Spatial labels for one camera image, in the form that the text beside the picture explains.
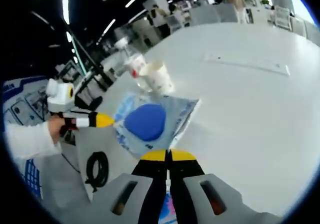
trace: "blue sponge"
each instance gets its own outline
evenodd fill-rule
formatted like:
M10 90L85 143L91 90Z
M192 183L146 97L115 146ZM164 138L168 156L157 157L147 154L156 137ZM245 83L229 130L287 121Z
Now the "blue sponge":
M124 126L143 141L154 141L164 132L165 109L157 104L145 104L128 114Z

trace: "white desk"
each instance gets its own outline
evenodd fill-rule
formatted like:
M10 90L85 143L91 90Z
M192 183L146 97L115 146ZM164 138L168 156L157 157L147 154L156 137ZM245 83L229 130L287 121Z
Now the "white desk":
M204 63L208 52L286 64L290 77ZM266 25L217 23L177 31L146 54L154 58L167 64L177 96L203 101L177 148L192 152L205 173L240 191L249 207L284 215L320 160L320 48ZM131 84L127 74L121 77L98 111L112 114L122 95L136 89ZM86 157L94 151L107 153L110 179L137 163L111 129L81 130L76 143L84 180Z

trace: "white sleeve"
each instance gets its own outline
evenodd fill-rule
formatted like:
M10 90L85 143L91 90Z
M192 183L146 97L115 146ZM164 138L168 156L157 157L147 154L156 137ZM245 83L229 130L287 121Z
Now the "white sleeve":
M61 153L60 142L54 144L48 129L48 122L36 126L6 124L7 146L12 157L31 159Z

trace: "human hand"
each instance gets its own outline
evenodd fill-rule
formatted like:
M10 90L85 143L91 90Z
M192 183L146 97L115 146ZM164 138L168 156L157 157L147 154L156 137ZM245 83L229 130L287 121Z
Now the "human hand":
M76 120L72 119L71 121L73 124L76 124ZM65 119L59 117L58 115L53 115L48 120L48 129L50 132L50 136L52 137L53 143L57 144L60 139L60 130L65 125Z

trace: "coiled cable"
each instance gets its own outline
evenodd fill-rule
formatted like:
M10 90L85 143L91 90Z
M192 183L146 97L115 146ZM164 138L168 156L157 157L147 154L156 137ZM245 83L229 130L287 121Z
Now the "coiled cable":
M98 164L98 174L94 177L94 166ZM97 191L97 188L103 187L108 180L109 176L109 163L108 158L104 152L93 153L86 163L86 184L90 184L93 188L93 192Z

